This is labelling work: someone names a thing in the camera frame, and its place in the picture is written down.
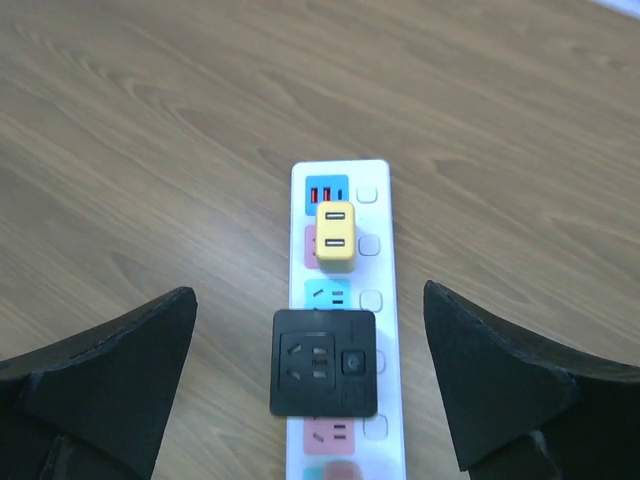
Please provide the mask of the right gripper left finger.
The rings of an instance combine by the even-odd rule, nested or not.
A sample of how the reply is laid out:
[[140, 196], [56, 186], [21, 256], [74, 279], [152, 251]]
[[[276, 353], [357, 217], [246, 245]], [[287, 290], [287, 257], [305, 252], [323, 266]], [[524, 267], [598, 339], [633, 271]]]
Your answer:
[[151, 478], [196, 317], [179, 287], [2, 361], [2, 478]]

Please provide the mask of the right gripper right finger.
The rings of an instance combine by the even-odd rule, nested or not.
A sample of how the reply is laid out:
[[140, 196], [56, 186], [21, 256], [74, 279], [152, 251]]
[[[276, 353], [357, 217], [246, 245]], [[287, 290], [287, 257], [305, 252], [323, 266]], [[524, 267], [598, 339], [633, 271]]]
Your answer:
[[457, 462], [470, 478], [638, 478], [638, 367], [550, 340], [434, 281], [423, 312]]

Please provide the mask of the white power strip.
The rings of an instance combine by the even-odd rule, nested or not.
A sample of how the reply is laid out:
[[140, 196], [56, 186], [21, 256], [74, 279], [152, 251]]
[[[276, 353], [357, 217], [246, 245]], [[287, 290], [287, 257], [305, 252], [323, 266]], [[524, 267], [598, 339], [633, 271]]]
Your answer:
[[[355, 208], [350, 273], [323, 272], [314, 258], [316, 206]], [[289, 305], [348, 308], [376, 318], [378, 411], [369, 419], [290, 417], [285, 478], [321, 479], [327, 464], [357, 464], [366, 479], [406, 478], [403, 403], [389, 164], [383, 159], [299, 162], [291, 170]]]

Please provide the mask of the black cube socket adapter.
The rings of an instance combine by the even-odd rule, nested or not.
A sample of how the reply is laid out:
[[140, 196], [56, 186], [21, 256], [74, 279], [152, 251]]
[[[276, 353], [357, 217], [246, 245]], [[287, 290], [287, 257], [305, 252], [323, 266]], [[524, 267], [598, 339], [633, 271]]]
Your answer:
[[375, 315], [344, 309], [277, 311], [272, 324], [270, 373], [269, 409], [275, 416], [375, 416]]

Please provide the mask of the yellow plug adapter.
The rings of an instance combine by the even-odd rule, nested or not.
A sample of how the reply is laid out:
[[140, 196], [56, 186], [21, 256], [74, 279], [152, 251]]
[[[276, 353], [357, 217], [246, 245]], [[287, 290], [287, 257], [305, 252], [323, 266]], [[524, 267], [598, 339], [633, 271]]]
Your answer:
[[355, 268], [355, 207], [349, 201], [323, 201], [316, 210], [315, 256], [322, 271], [349, 273]]

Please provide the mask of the pink plug adapter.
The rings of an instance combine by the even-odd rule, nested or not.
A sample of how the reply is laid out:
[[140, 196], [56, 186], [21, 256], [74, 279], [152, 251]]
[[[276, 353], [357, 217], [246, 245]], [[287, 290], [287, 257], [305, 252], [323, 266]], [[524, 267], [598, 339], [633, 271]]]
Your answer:
[[360, 467], [350, 461], [334, 461], [328, 463], [323, 471], [324, 480], [362, 480]]

